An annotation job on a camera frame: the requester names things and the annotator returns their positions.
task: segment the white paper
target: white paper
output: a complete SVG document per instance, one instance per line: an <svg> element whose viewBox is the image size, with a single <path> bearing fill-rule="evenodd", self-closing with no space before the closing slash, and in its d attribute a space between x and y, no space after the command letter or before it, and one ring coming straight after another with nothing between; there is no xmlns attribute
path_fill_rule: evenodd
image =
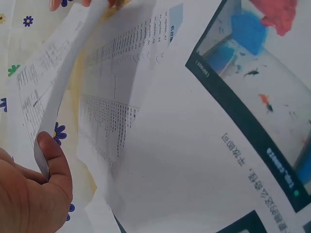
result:
<svg viewBox="0 0 311 233"><path fill-rule="evenodd" d="M120 229L113 217L112 211L107 205L100 191L96 191L92 201L86 207L94 233L120 233Z"/></svg>
<svg viewBox="0 0 311 233"><path fill-rule="evenodd" d="M79 133L109 166L121 157L152 72L184 23L183 2L132 1L97 27L85 46ZM79 158L89 162L88 153Z"/></svg>
<svg viewBox="0 0 311 233"><path fill-rule="evenodd" d="M41 131L52 135L76 56L107 7L108 2L102 0L93 1L89 8L73 5L52 37L12 76L8 86L10 128L19 142L12 148L14 157L21 165L37 170L30 158L34 150L35 161L47 178L48 166L36 136Z"/></svg>

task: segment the red object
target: red object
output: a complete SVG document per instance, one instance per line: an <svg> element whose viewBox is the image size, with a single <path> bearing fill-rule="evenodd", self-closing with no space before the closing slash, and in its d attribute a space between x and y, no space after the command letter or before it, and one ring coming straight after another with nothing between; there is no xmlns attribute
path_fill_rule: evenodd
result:
<svg viewBox="0 0 311 233"><path fill-rule="evenodd" d="M267 105L269 104L269 96L264 95L264 94L258 94L258 95L261 98L262 103L267 104Z"/></svg>
<svg viewBox="0 0 311 233"><path fill-rule="evenodd" d="M249 0L265 17L261 23L266 27L275 27L280 36L291 30L296 16L297 0Z"/></svg>

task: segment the dark green border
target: dark green border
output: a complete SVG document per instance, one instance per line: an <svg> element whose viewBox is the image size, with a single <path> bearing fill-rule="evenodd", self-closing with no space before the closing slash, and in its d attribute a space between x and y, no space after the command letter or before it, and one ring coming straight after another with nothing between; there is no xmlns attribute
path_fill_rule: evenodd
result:
<svg viewBox="0 0 311 233"><path fill-rule="evenodd" d="M240 233L243 230L248 230L249 233L267 233L255 210L217 233Z"/></svg>
<svg viewBox="0 0 311 233"><path fill-rule="evenodd" d="M122 225L120 224L120 222L118 221L118 219L116 218L116 216L113 215L113 217L115 217L115 220L116 220L116 222L117 222L117 225L118 225L118 227L119 227L121 233L127 233L127 232L125 231L125 229L123 228L123 226L122 226Z"/></svg>
<svg viewBox="0 0 311 233"><path fill-rule="evenodd" d="M186 63L186 67L195 75L195 77L201 82L205 89L215 98L215 100L222 106L222 108L239 127L255 151L268 166L276 181L283 189L293 209L297 213L306 207L309 203L311 203L311 197L308 195L302 182L298 179L295 171L287 162L284 155L278 149L268 133L264 130L262 125L257 121L257 119L237 97L237 95L230 89L230 87L217 75L215 71L213 71L213 69L208 64L206 64L204 59L196 52L226 2L227 0L223 0L221 2L211 22L208 24L199 42L196 44L189 60ZM197 66L198 62L200 62L202 66L209 72L208 78L206 78L206 74L204 74ZM292 181L295 184L292 189L288 187L288 184L284 179L284 174L280 174L279 170L267 155L268 148L271 148L275 156L291 176ZM295 190L299 191L298 197L294 196Z"/></svg>

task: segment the finger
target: finger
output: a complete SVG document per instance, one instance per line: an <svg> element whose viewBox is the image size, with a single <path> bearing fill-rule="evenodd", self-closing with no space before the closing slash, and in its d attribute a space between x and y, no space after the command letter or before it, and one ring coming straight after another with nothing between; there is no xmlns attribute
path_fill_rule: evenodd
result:
<svg viewBox="0 0 311 233"><path fill-rule="evenodd" d="M124 0L116 0L115 1L115 5L117 9L120 9L121 7L123 7L124 4Z"/></svg>
<svg viewBox="0 0 311 233"><path fill-rule="evenodd" d="M14 167L28 180L36 181L39 184L47 182L45 177L39 172L32 171L18 164L15 164Z"/></svg>
<svg viewBox="0 0 311 233"><path fill-rule="evenodd" d="M109 0L109 7L113 7L116 4L116 0Z"/></svg>
<svg viewBox="0 0 311 233"><path fill-rule="evenodd" d="M50 0L50 11L56 11L62 0Z"/></svg>
<svg viewBox="0 0 311 233"><path fill-rule="evenodd" d="M8 152L6 152L2 148L0 148L0 160L4 160L7 163L11 164L12 166L14 166L14 164L15 164L12 157L8 154Z"/></svg>
<svg viewBox="0 0 311 233"><path fill-rule="evenodd" d="M50 169L51 177L49 184L53 184L61 189L71 202L72 178L62 149L47 132L41 132L37 140Z"/></svg>
<svg viewBox="0 0 311 233"><path fill-rule="evenodd" d="M82 0L82 5L88 7L91 4L91 0Z"/></svg>
<svg viewBox="0 0 311 233"><path fill-rule="evenodd" d="M26 179L36 181L39 184L44 184L47 182L47 180L43 177L41 173L29 170L16 164L11 158L11 156L8 154L8 152L6 152L2 148L0 148L0 160L4 160L13 167L15 167Z"/></svg>

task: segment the floral tablecloth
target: floral tablecloth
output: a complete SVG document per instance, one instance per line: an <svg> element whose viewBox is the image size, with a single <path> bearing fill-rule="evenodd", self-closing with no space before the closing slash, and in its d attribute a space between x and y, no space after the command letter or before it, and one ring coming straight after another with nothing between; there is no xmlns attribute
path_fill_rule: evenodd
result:
<svg viewBox="0 0 311 233"><path fill-rule="evenodd" d="M39 50L41 44L66 17L72 4L71 0L63 0L62 6L57 11L50 12L48 0L0 1L0 130L2 135L0 147L8 152L17 142L10 141L6 137L8 120L6 113L10 111L10 106L6 105L5 83L34 52ZM103 19L115 11L111 9ZM76 158L82 69L83 55L77 59L55 123L54 139L61 145L73 177L73 202L67 222L59 232L93 232L85 207L91 202L96 186L92 184L86 166Z"/></svg>

